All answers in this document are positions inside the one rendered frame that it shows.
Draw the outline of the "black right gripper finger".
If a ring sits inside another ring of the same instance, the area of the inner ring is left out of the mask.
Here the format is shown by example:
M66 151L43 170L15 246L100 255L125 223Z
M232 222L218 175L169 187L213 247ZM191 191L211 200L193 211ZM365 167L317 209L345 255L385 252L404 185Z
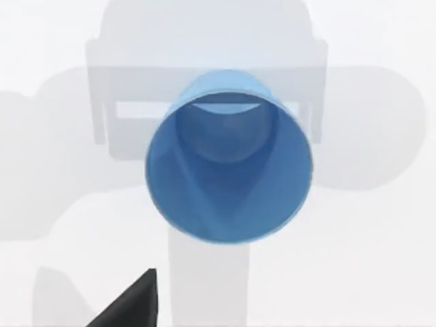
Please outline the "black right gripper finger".
M85 327L157 327L157 270L148 269Z

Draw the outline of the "blue cup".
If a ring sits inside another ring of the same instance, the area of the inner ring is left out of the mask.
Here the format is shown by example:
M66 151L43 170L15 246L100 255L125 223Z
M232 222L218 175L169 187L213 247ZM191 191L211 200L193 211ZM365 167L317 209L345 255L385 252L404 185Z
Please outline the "blue cup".
M285 226L305 203L313 159L300 124L247 72L198 76L172 103L145 159L166 221L212 243L247 243Z

